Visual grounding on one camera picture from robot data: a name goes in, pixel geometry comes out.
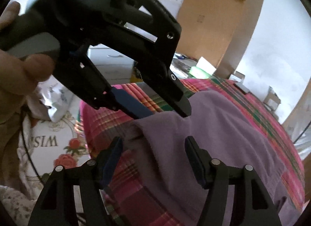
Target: finger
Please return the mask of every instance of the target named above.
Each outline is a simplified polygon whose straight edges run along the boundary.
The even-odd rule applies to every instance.
[[[0,123],[7,121],[24,103],[24,96],[0,88]]]
[[[16,95],[27,95],[52,74],[53,68],[54,62],[47,55],[32,55],[22,62],[0,50],[0,87]]]
[[[10,25],[16,19],[20,9],[21,5],[16,1],[13,1],[6,7],[0,16],[0,30]]]

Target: smartphone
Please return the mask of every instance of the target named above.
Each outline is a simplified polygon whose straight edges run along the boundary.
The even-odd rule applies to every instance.
[[[243,92],[244,94],[249,93],[249,89],[246,88],[241,82],[237,82],[234,84],[235,87],[237,87],[241,92]]]

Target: drawer handle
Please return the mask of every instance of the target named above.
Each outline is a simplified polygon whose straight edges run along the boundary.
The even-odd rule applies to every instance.
[[[107,57],[124,57],[123,55],[108,55]]]

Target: purple cloth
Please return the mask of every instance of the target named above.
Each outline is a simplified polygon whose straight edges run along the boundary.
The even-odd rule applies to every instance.
[[[286,169],[269,141],[218,92],[198,92],[189,101],[192,115],[187,118],[162,112],[132,122],[125,145],[135,153],[146,187],[184,225],[197,224],[208,190],[196,182],[184,149],[185,138],[193,136],[200,148],[228,166],[251,164],[280,211],[282,224],[293,225],[299,213],[281,182]],[[229,186],[223,225],[230,224],[233,194]]]

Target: red plaid cloth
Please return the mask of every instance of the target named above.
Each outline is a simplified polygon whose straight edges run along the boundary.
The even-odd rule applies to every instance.
[[[300,211],[304,201],[302,162],[286,132],[262,103],[252,94],[243,95],[232,85],[231,81],[190,79],[182,80],[182,83],[185,85],[187,97],[197,91],[214,87],[233,102],[250,123],[268,138],[288,169],[282,176],[282,182],[293,204]],[[126,84],[116,87],[126,90],[153,112],[171,110],[163,99],[143,84]],[[84,102],[81,103],[80,113],[86,140],[93,157],[96,157],[102,149],[107,148],[115,136],[124,137],[128,122],[132,120],[121,111],[114,112],[106,108],[96,111]],[[120,215],[125,215],[133,226],[182,225],[143,186],[131,151],[125,151],[122,154],[109,187],[110,190],[107,190],[105,195],[105,206],[118,225],[125,224]]]

